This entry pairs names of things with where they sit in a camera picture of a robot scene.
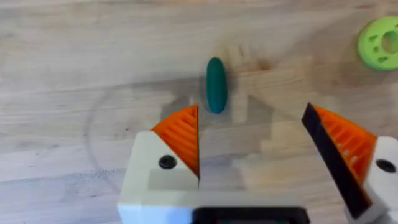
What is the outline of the white orange left gripper left finger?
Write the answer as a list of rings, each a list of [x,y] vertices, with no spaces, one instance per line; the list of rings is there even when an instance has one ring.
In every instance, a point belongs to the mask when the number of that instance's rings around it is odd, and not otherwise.
[[[121,187],[122,223],[191,223],[198,190],[198,106],[184,107],[136,134]]]

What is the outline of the white orange left gripper right finger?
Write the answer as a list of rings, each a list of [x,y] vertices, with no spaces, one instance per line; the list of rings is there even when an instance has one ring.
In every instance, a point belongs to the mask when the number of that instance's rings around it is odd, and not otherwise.
[[[348,222],[397,224],[397,139],[311,103],[302,124],[345,203]]]

